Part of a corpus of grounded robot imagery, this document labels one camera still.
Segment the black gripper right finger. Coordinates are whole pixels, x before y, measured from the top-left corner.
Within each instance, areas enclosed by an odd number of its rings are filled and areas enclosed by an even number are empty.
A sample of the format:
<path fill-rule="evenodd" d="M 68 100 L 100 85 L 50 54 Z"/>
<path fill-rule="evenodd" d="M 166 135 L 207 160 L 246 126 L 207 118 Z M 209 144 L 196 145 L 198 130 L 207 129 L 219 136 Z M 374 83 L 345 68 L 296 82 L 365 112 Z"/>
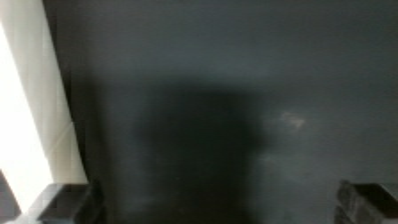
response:
<path fill-rule="evenodd" d="M 335 224 L 398 224 L 398 184 L 340 183 Z"/>

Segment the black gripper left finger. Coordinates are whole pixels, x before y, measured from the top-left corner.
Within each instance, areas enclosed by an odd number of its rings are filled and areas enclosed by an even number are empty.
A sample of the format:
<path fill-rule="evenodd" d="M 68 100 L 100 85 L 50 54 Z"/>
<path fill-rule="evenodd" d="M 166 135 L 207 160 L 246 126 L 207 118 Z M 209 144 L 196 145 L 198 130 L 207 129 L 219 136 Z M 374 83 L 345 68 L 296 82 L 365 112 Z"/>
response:
<path fill-rule="evenodd" d="M 50 184 L 17 224 L 107 224 L 100 184 Z"/>

